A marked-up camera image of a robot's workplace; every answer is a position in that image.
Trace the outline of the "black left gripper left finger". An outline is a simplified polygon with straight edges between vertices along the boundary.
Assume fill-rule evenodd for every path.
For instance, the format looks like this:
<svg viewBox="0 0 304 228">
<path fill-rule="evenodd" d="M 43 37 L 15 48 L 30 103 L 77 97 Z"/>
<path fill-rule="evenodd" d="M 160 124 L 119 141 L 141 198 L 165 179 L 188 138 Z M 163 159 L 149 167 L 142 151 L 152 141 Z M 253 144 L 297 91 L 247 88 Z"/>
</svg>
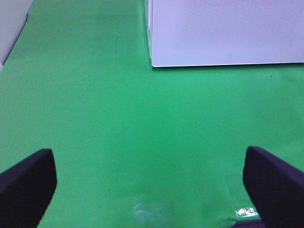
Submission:
<svg viewBox="0 0 304 228">
<path fill-rule="evenodd" d="M 51 149 L 41 149 L 0 174 L 0 226 L 36 228 L 57 187 Z"/>
</svg>

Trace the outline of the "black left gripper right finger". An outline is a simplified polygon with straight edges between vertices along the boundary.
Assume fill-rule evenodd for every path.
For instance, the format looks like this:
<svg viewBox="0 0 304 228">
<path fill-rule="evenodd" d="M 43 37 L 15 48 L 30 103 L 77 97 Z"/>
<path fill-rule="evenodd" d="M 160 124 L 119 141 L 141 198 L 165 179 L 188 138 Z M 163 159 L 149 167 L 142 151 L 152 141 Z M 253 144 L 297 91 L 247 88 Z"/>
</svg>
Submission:
<svg viewBox="0 0 304 228">
<path fill-rule="evenodd" d="M 267 228 L 304 226 L 304 173 L 257 146 L 249 146 L 243 184 Z"/>
</svg>

